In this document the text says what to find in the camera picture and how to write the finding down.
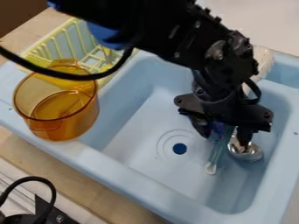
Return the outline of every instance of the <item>yellow dish rack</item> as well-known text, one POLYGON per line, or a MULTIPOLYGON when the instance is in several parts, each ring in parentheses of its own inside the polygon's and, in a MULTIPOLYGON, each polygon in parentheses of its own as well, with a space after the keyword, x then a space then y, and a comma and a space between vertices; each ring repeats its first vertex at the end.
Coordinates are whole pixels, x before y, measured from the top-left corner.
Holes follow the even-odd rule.
MULTIPOLYGON (((29 47, 21 56, 41 67, 48 67, 54 60, 75 59, 91 74, 101 73, 112 67, 123 51, 108 49, 100 45, 87 28, 87 22, 72 17, 63 25, 29 47)), ((31 71, 21 67, 22 71, 31 71)), ((99 88, 113 75, 98 80, 99 88)))

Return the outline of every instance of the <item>screw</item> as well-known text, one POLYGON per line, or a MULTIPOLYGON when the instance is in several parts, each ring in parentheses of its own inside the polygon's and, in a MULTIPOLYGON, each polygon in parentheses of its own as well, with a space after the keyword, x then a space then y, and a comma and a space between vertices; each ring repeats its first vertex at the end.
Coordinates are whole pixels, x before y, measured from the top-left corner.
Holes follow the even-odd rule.
POLYGON ((57 221, 58 223, 63 222, 64 219, 65 219, 65 217, 63 217, 62 215, 59 215, 59 216, 56 217, 56 221, 57 221))
POLYGON ((182 99, 181 98, 177 98, 177 103, 181 103, 182 99))
POLYGON ((266 113, 264 114, 264 117, 265 117, 266 119, 268 119, 268 118, 270 118, 270 114, 269 114, 268 112, 266 112, 266 113))
POLYGON ((197 89, 197 95, 202 95, 205 91, 202 88, 197 89))
POLYGON ((199 21, 196 21, 196 23, 195 23, 195 28, 199 28, 200 27, 200 22, 199 21))
POLYGON ((216 52, 214 54, 214 57, 213 57, 215 60, 222 60, 224 57, 223 57, 223 54, 222 52, 216 52))
POLYGON ((181 54, 179 52, 175 53, 175 58, 178 59, 181 56, 181 54))

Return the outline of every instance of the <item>sink rim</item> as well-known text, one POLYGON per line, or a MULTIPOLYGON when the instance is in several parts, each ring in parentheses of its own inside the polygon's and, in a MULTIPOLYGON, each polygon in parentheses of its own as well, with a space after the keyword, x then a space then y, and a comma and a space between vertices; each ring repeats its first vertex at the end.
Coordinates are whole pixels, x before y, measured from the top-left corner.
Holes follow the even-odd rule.
MULTIPOLYGON (((127 71, 130 70, 131 67, 135 65, 135 63, 153 57, 156 58, 156 56, 152 56, 146 52, 138 53, 138 55, 136 55, 118 73, 118 75, 116 75, 116 77, 102 89, 101 95, 104 95, 127 71)), ((282 90, 277 89, 275 90, 276 95, 277 91, 282 97, 288 97, 282 90)), ((294 89, 293 91, 295 91, 294 94, 299 93, 299 90, 294 89)), ((113 160, 111 157, 78 141, 68 143, 45 142, 34 136, 28 130, 23 119, 13 110, 9 111, 10 107, 11 105, 0 100, 0 111, 2 111, 1 113, 3 114, 0 116, 0 124, 9 130, 12 130, 26 141, 38 146, 42 151, 56 157, 76 170, 84 172, 90 178, 101 182, 103 185, 108 186, 121 194, 125 194, 151 211, 170 221, 175 221, 176 223, 251 223, 251 219, 254 219, 255 223, 260 224, 276 223, 277 220, 282 218, 284 209, 296 186, 299 164, 296 163, 297 157, 293 155, 296 153, 296 143, 299 144, 299 138, 295 137, 293 131, 288 131, 287 128, 286 131, 282 133, 282 140, 279 142, 279 146, 277 146, 278 148, 286 145, 287 149, 274 152, 252 205, 242 213, 226 214, 218 213, 207 206, 199 205, 196 201, 153 181, 138 171, 134 171, 113 160), (292 152, 292 154, 289 154, 292 156, 287 156, 288 153, 285 153, 286 151, 292 152), (284 164, 289 164, 292 160, 294 161, 290 167, 295 171, 291 172, 289 175, 285 175, 284 171, 287 169, 289 170, 290 167, 284 167, 284 164), (281 183, 275 185, 278 176, 280 177, 281 183), (133 179, 135 183, 133 185, 127 185, 124 183, 124 179, 133 179), (279 205, 277 205, 277 198, 279 198, 279 201, 281 202, 279 205), (179 201, 179 203, 169 207, 169 202, 173 200, 179 201), (272 221, 267 220, 267 222, 264 222, 266 218, 270 218, 272 221)), ((294 111, 290 114, 286 127, 292 127, 292 123, 299 123, 299 118, 296 118, 294 111)))

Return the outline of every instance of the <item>table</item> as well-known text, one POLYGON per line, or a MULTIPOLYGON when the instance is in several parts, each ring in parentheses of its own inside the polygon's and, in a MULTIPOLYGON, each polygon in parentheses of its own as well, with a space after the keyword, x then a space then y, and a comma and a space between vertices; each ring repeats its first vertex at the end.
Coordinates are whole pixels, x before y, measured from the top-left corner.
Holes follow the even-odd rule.
MULTIPOLYGON (((0 39, 1 45, 20 52, 57 26, 67 15, 47 9, 0 39)), ((6 59, 0 56, 0 66, 6 59)), ((32 175, 50 179, 60 193, 86 207, 108 223, 160 224, 166 220, 75 171, 25 140, 0 127, 0 157, 32 175)))

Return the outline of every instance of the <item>sink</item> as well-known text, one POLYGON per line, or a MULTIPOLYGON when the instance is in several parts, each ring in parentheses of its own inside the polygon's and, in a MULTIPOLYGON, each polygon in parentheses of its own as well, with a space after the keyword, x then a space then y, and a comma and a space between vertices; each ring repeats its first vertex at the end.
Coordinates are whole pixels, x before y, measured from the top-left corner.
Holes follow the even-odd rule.
MULTIPOLYGON (((278 224, 299 174, 299 61, 291 59, 297 65, 292 66, 287 57, 276 54, 271 72, 259 82, 261 104, 275 112, 272 132, 254 135, 264 159, 250 164, 225 154, 214 176, 205 172, 212 143, 173 103, 175 96, 191 92, 190 70, 146 52, 101 89, 98 120, 75 141, 35 137, 1 96, 0 123, 171 222, 278 224), (175 150, 178 144, 185 146, 182 153, 175 150)), ((0 77, 11 73, 22 76, 13 66, 0 67, 0 77)))

